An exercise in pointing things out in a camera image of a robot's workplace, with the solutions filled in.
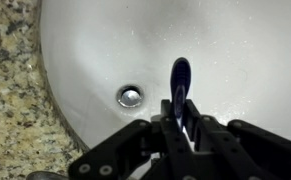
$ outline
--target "countertop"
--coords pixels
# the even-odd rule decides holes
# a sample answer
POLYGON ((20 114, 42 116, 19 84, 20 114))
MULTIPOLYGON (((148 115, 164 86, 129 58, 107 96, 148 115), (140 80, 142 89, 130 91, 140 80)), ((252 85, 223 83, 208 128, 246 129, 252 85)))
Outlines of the countertop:
POLYGON ((40 50, 40 0, 0 0, 0 179, 66 174, 84 152, 53 100, 40 50))

